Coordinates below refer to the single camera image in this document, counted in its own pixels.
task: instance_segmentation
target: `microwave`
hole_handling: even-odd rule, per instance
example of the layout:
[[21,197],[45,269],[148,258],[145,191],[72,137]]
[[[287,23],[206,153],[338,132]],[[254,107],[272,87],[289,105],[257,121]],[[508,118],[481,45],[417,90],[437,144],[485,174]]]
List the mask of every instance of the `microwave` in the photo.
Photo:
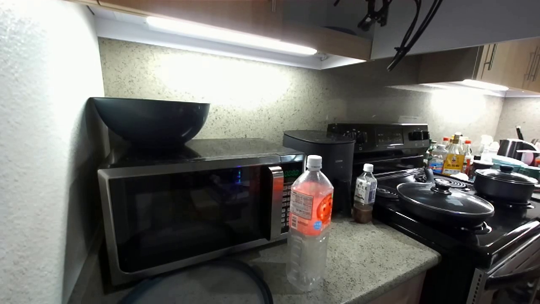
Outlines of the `microwave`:
[[260,138],[113,150],[97,171],[111,283],[285,239],[305,159]]

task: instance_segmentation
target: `bottle label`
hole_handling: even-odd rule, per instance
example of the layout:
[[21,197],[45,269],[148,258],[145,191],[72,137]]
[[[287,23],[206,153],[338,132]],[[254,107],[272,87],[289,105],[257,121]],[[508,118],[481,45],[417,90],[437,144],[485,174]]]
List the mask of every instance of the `bottle label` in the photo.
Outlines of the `bottle label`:
[[305,235],[321,234],[330,224],[333,197],[332,192],[316,205],[312,196],[291,191],[289,227]]
[[376,191],[377,191],[377,183],[368,182],[366,180],[361,180],[361,179],[356,179],[354,200],[361,204],[374,203]]
[[432,159],[429,163],[429,168],[433,170],[433,173],[442,173],[442,166],[444,162],[441,159]]
[[464,159],[465,155],[463,154],[448,154],[446,156],[446,160],[444,161],[442,174],[452,175],[460,173],[461,169],[463,168]]

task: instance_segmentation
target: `stove control panel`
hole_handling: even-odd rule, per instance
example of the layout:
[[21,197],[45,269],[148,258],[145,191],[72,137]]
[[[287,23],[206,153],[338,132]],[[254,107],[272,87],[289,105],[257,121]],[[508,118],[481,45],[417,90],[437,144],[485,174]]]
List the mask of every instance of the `stove control panel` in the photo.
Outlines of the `stove control panel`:
[[429,147],[427,124],[332,123],[327,130],[356,139],[356,152]]

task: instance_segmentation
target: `backsplash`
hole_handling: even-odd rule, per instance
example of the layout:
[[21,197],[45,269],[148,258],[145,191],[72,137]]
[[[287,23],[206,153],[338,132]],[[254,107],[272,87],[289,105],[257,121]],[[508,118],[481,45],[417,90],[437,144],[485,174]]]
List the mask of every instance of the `backsplash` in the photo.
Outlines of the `backsplash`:
[[517,138],[520,125],[526,141],[540,138],[540,98],[506,98],[495,139]]
[[499,97],[400,90],[351,76],[362,68],[358,75],[369,76],[361,64],[317,71],[106,38],[99,46],[105,96],[211,103],[196,138],[280,143],[287,129],[397,122],[412,115],[421,116],[437,140],[461,131],[478,142],[482,134],[495,134],[502,109]]

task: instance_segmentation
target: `kettle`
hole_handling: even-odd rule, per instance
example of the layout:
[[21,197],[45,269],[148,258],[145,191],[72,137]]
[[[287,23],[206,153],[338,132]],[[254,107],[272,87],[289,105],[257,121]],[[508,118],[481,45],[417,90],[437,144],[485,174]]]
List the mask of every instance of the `kettle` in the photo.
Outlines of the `kettle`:
[[522,159],[524,150],[536,151],[532,153],[533,157],[529,157],[532,158],[532,163],[534,163],[535,158],[540,155],[540,150],[538,150],[535,145],[530,142],[526,142],[524,140],[519,140],[516,138],[507,138],[505,140],[500,140],[499,151],[497,152],[497,155],[507,156],[523,161]]

